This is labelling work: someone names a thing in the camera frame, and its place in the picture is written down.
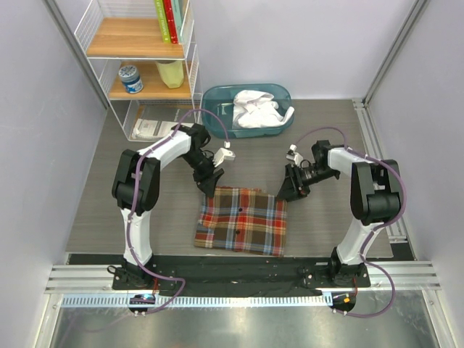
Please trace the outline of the plaid flannel long sleeve shirt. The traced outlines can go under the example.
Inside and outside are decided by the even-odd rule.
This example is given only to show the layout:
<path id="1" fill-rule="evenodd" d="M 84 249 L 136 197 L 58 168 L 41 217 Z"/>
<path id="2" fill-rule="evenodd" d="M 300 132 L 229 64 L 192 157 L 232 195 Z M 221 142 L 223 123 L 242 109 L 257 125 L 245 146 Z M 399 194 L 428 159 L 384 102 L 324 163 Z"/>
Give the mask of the plaid flannel long sleeve shirt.
<path id="1" fill-rule="evenodd" d="M 288 203 L 258 188 L 218 186 L 202 197 L 194 246 L 282 257 Z"/>

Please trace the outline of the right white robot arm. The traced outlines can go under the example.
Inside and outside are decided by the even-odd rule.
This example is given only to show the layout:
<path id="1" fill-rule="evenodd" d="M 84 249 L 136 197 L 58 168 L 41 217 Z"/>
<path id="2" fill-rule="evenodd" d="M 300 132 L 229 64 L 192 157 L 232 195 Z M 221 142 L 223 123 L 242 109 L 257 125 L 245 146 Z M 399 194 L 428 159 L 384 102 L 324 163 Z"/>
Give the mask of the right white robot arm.
<path id="1" fill-rule="evenodd" d="M 293 202 L 307 197 L 311 186 L 347 175 L 350 180 L 352 222 L 342 242 L 333 248 L 326 265 L 302 267 L 303 283 L 319 287 L 368 287 L 365 256 L 381 229 L 399 216 L 405 203 L 396 161 L 384 162 L 357 154 L 353 149 L 317 141 L 311 148 L 314 160 L 303 158 L 292 144 L 286 153 L 289 164 L 278 198 Z"/>

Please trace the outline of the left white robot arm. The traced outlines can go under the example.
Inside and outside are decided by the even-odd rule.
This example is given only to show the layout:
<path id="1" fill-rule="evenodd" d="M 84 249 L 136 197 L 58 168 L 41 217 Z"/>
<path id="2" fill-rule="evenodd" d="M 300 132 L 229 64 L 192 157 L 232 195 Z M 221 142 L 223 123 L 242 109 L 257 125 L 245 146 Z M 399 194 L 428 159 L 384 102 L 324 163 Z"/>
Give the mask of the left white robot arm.
<path id="1" fill-rule="evenodd" d="M 208 198 L 214 196 L 224 170 L 218 168 L 213 156 L 203 152 L 210 139 L 203 125 L 179 125 L 155 144 L 121 154 L 112 196 L 125 225 L 125 251 L 120 267 L 107 268 L 113 275 L 114 290 L 147 289 L 154 283 L 150 219 L 160 195 L 160 175 L 167 165 L 178 158 L 185 160 L 193 169 L 197 188 Z"/>

